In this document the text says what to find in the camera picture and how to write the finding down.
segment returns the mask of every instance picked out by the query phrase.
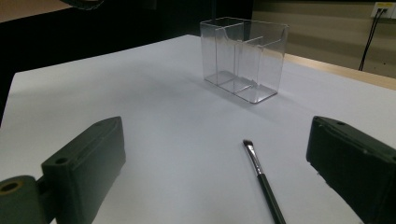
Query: black brush handle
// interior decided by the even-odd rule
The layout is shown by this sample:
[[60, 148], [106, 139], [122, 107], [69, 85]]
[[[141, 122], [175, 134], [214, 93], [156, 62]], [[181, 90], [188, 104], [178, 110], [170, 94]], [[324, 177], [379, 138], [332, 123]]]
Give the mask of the black brush handle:
[[262, 192], [264, 193], [275, 224], [286, 224], [286, 221], [280, 212], [279, 206], [277, 205], [274, 193], [272, 192], [270, 184], [268, 183], [267, 177], [265, 174], [260, 174], [257, 175], [257, 178], [259, 179], [260, 185], [262, 186]]

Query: table edge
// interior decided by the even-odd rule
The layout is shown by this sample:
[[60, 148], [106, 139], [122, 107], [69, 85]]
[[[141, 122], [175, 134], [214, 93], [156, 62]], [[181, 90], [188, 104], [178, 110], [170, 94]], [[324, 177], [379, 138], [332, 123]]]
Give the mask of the table edge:
[[359, 70], [346, 68], [331, 63], [323, 63], [312, 59], [307, 59], [291, 54], [285, 54], [285, 61], [297, 63], [306, 67], [314, 68], [320, 71], [329, 72], [341, 77], [348, 77], [365, 83], [373, 84], [378, 87], [396, 91], [396, 79], [391, 77], [382, 77], [372, 73], [366, 73]]

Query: dark background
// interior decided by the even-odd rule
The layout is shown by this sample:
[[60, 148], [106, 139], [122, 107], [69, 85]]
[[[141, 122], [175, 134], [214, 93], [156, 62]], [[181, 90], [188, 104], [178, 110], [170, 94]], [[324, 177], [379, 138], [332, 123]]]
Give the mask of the dark background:
[[130, 49], [180, 35], [199, 35], [212, 18], [251, 19], [253, 0], [106, 0], [91, 11], [68, 8], [0, 23], [0, 122], [15, 73]]

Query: black plastic bracket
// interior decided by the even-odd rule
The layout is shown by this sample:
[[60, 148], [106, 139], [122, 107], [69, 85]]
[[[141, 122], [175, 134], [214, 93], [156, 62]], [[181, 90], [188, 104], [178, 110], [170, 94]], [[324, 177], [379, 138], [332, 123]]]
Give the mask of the black plastic bracket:
[[93, 124], [42, 163], [0, 182], [0, 223], [89, 224], [125, 163], [120, 117]]
[[306, 159], [364, 223], [396, 223], [396, 150], [339, 120], [314, 117]]

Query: brush bristles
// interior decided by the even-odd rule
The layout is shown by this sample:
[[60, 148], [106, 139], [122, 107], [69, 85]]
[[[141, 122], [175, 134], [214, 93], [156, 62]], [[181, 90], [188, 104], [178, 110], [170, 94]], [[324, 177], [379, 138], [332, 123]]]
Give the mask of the brush bristles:
[[250, 140], [244, 139], [244, 145], [245, 145], [245, 147], [253, 146], [253, 142], [251, 142]]

